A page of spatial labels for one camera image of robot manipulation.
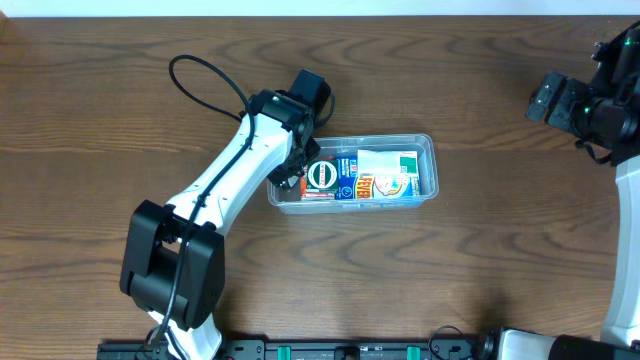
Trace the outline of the green Zam-Buk box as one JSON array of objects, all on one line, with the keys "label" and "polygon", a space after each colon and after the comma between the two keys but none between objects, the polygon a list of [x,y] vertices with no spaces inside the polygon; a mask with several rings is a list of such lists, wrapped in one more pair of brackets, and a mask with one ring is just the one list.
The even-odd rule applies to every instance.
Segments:
[{"label": "green Zam-Buk box", "polygon": [[312,162],[306,173],[306,190],[335,193],[339,188],[339,163],[335,159]]}]

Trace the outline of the red white medicine box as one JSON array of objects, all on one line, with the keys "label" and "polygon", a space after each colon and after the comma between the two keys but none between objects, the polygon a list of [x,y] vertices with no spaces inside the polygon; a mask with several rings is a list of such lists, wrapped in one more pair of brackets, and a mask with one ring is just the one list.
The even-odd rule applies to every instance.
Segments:
[{"label": "red white medicine box", "polygon": [[308,167],[304,167],[304,175],[300,178],[300,200],[301,201],[311,201],[311,200],[334,200],[336,196],[335,190],[321,190],[321,191],[311,191],[308,189],[308,175],[307,175]]}]

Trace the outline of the blue Kool Fever box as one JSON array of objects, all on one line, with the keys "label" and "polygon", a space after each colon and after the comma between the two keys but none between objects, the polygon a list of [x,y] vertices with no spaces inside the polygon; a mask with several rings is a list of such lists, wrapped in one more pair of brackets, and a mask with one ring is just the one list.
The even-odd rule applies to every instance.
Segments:
[{"label": "blue Kool Fever box", "polygon": [[336,200],[397,199],[421,196],[418,175],[359,174],[356,156],[338,157]]}]

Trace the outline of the white green medicine box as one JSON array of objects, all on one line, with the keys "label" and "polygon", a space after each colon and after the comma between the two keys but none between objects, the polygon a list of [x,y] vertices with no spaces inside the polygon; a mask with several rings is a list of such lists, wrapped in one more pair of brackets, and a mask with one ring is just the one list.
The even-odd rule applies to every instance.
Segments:
[{"label": "white green medicine box", "polygon": [[359,150],[357,162],[358,171],[362,174],[413,175],[419,170],[416,151]]}]

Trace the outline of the dark bottle white cap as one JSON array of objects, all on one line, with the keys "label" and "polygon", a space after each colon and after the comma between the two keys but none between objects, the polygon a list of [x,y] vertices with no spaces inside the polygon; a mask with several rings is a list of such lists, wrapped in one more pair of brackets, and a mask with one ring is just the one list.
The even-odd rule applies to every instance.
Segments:
[{"label": "dark bottle white cap", "polygon": [[299,190],[300,181],[287,181],[281,187],[280,190],[282,192],[295,192]]}]

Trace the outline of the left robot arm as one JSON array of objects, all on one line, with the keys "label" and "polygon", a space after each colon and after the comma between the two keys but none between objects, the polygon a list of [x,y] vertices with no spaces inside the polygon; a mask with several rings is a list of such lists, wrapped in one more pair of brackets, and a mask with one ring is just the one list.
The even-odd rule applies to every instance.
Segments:
[{"label": "left robot arm", "polygon": [[225,283],[224,238],[263,180],[293,187],[320,147],[313,131],[335,100],[325,79],[302,70],[287,90],[247,99],[241,125],[214,162],[164,205],[143,201],[132,214],[120,289],[158,323],[146,345],[176,359],[213,359],[214,324]]}]

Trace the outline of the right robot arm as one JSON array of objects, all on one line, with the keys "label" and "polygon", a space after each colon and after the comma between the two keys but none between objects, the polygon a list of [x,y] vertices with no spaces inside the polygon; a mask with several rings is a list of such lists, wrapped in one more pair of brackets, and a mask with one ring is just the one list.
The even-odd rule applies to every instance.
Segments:
[{"label": "right robot arm", "polygon": [[615,168],[620,220],[614,287],[600,338],[543,336],[509,329],[498,335],[498,359],[636,359],[639,356],[639,25],[596,46],[598,64],[584,83],[548,73],[531,98],[527,119],[576,138],[599,165]]}]

